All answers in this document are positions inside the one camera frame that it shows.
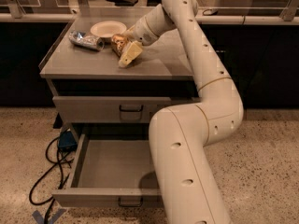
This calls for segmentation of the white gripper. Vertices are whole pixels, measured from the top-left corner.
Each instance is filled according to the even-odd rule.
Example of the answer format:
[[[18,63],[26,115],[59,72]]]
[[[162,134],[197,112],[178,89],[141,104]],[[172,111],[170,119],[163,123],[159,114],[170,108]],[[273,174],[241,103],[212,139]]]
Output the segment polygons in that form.
[[[126,67],[137,58],[143,51],[142,45],[150,46],[158,40],[158,36],[151,31],[146,17],[139,19],[135,25],[127,29],[123,35],[136,41],[129,41],[122,49],[119,60],[120,67]]]

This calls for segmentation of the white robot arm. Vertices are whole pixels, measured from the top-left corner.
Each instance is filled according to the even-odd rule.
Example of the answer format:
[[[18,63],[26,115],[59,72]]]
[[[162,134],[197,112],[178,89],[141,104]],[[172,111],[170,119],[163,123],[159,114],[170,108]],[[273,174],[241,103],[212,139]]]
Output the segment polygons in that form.
[[[204,147],[240,126],[243,104],[196,14],[196,0],[162,0],[125,35],[149,46],[176,28],[200,98],[163,108],[149,123],[149,147],[168,223],[233,224]]]

